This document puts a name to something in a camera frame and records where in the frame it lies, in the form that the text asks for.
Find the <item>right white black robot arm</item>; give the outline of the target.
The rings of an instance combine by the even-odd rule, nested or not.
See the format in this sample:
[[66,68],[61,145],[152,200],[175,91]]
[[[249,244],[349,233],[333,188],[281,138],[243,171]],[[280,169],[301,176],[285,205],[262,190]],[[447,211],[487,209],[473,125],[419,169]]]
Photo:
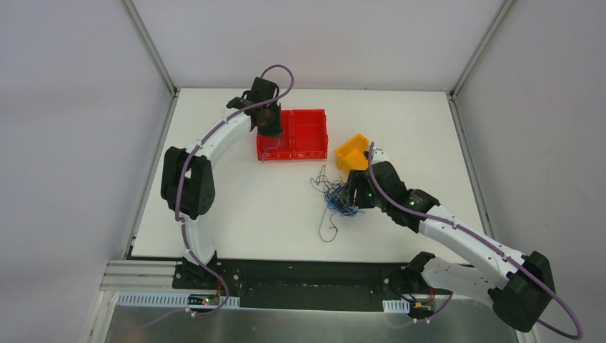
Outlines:
[[380,209],[394,223],[444,245],[469,264],[462,267],[420,252],[405,269],[413,292],[431,287],[475,299],[520,332],[529,332],[539,322],[552,299],[555,283],[545,255],[523,254],[465,229],[438,199],[407,188],[389,161],[351,170],[340,197],[348,206]]

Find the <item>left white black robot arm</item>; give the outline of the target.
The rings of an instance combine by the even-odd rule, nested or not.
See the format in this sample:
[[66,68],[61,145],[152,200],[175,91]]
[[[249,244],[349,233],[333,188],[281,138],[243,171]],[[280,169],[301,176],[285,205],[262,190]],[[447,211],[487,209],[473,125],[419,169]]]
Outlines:
[[209,262],[216,248],[202,217],[215,197],[213,168],[242,137],[256,129],[260,134],[282,134],[281,95],[273,81],[256,77],[249,90],[229,100],[222,115],[196,141],[185,147],[171,146],[164,153],[160,194],[174,211],[185,246],[183,275],[188,273],[199,288],[217,283],[218,270]]

